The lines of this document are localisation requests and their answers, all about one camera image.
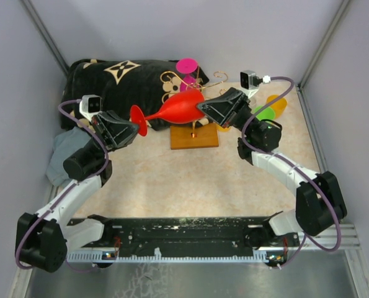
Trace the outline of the green plastic wine glass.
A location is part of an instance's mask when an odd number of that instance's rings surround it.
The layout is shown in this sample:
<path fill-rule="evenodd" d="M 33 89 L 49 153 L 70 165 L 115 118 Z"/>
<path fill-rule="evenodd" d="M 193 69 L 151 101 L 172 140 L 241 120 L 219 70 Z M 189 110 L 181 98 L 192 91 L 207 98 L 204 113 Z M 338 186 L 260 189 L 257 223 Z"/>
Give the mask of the green plastic wine glass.
<path fill-rule="evenodd" d="M 257 106 L 255 109 L 252 110 L 253 114 L 256 114 L 256 118 L 258 120 L 274 120 L 275 119 L 275 111 L 271 107 L 266 107 L 262 112 L 262 106 Z"/>

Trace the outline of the red plastic wine glass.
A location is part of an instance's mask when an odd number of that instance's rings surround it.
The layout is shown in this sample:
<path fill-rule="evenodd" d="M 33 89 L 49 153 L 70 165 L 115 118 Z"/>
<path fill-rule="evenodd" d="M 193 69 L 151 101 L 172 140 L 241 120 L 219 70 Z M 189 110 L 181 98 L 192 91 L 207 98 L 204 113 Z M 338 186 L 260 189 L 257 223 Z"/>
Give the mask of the red plastic wine glass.
<path fill-rule="evenodd" d="M 164 102 L 154 114 L 145 116 L 139 106 L 133 105 L 130 109 L 130 119 L 138 124 L 138 133 L 145 137 L 148 133 L 147 121 L 162 119 L 172 124 L 186 124 L 204 117 L 204 113 L 197 107 L 204 103 L 203 94 L 197 89 L 190 89 L 173 95 Z"/>

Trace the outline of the pink plastic wine glass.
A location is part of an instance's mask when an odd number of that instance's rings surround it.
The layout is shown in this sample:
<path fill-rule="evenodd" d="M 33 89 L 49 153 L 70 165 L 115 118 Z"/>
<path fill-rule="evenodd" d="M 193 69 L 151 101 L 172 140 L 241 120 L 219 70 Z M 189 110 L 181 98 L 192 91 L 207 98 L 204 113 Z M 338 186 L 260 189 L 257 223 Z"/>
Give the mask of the pink plastic wine glass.
<path fill-rule="evenodd" d="M 193 58 L 183 58 L 176 63 L 176 70 L 185 75 L 180 84 L 180 92 L 186 91 L 196 86 L 197 77 L 192 73 L 198 71 L 198 62 Z"/>

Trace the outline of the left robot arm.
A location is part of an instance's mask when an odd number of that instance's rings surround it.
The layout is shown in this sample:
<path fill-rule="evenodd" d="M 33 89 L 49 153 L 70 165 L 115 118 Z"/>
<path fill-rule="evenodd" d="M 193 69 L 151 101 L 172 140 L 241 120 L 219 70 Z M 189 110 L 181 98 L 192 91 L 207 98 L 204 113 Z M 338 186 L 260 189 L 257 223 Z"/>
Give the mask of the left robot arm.
<path fill-rule="evenodd" d="M 21 269 L 54 273 L 70 252 L 114 241 L 112 221 L 106 217 L 90 215 L 76 224 L 70 221 L 111 178 L 109 153 L 130 145 L 143 125 L 112 111 L 94 114 L 91 124 L 93 129 L 75 127 L 55 139 L 48 175 L 61 191 L 35 213 L 19 217 L 14 256 Z"/>

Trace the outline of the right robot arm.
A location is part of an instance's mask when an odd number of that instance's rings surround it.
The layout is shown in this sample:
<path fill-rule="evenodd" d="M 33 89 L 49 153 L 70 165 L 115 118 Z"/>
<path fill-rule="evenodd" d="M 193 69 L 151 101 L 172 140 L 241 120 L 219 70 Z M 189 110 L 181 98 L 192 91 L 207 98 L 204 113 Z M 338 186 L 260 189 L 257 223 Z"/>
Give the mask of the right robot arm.
<path fill-rule="evenodd" d="M 268 118 L 259 120 L 242 91 L 230 88 L 197 108 L 216 124 L 240 130 L 240 158 L 274 176 L 295 196 L 294 209 L 268 219 L 262 231 L 267 244 L 278 245 L 288 233 L 316 236 L 347 216 L 337 177 L 330 171 L 317 173 L 302 167 L 280 153 L 282 126 Z"/>

